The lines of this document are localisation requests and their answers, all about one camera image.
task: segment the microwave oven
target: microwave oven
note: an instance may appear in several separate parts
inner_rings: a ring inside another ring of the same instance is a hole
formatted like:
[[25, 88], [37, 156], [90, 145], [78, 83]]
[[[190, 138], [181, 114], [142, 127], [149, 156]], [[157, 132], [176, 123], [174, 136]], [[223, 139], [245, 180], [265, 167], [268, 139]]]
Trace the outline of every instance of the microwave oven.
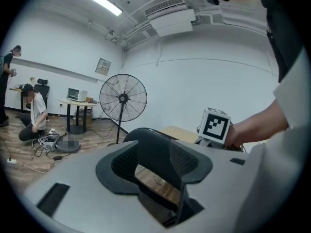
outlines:
[[86, 95], [87, 95], [87, 91], [68, 88], [67, 99], [78, 101], [78, 102], [85, 102]]

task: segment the standing fan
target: standing fan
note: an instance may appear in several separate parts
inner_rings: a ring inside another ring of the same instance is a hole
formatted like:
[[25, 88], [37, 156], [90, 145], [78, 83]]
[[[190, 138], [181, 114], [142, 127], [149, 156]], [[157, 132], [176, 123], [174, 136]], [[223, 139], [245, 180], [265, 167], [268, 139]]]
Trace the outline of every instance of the standing fan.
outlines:
[[128, 74], [118, 74], [108, 79], [102, 86], [100, 104], [105, 114], [119, 121], [117, 141], [121, 122], [139, 117], [147, 104], [147, 92], [143, 84]]

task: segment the black pants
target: black pants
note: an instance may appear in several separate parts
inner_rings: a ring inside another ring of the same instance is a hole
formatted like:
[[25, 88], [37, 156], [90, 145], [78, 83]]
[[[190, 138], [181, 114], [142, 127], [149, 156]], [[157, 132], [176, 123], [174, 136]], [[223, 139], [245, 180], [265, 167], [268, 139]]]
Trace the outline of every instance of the black pants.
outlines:
[[4, 111], [6, 87], [7, 85], [3, 85], [0, 83], [0, 124], [5, 122], [9, 118]]
[[18, 135], [21, 141], [25, 142], [31, 139], [37, 139], [43, 134], [44, 131], [38, 131], [37, 133], [32, 132], [33, 124], [31, 123], [30, 114], [22, 113], [19, 115], [19, 119], [26, 126]]

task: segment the black sleeve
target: black sleeve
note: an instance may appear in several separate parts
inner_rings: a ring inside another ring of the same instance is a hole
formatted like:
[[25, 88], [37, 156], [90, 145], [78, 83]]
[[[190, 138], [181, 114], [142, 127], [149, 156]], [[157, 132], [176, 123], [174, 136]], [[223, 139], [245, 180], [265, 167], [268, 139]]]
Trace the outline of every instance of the black sleeve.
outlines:
[[10, 65], [12, 59], [13, 59], [13, 55], [9, 53], [4, 57], [4, 63]]

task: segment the ceiling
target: ceiling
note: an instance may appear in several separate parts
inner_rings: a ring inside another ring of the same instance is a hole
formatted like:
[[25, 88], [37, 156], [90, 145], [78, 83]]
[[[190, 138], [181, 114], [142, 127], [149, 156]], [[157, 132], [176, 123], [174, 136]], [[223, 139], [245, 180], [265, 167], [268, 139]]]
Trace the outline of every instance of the ceiling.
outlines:
[[[125, 50], [157, 33], [149, 27], [144, 11], [165, 0], [110, 0], [123, 12], [117, 17], [92, 0], [32, 0], [36, 9], [65, 16], [102, 33], [107, 40], [122, 46]], [[206, 0], [185, 0], [189, 8], [195, 10], [197, 21], [194, 30], [207, 24], [227, 24], [264, 34], [266, 10], [260, 0], [243, 2], [221, 2], [219, 6], [208, 4]], [[127, 34], [136, 28], [136, 33]]]

